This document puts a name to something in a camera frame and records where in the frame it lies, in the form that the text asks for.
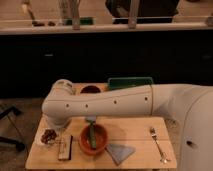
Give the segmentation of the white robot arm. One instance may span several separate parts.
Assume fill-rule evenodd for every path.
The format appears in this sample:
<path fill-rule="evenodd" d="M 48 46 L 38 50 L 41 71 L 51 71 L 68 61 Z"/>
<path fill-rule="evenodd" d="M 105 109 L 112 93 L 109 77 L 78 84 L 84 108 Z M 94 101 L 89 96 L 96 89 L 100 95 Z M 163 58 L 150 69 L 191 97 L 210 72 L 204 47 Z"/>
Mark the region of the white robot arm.
<path fill-rule="evenodd" d="M 56 81 L 42 104 L 47 122 L 62 128 L 79 116 L 161 116 L 180 124 L 178 171 L 213 171 L 213 86 L 152 84 L 77 95 Z"/>

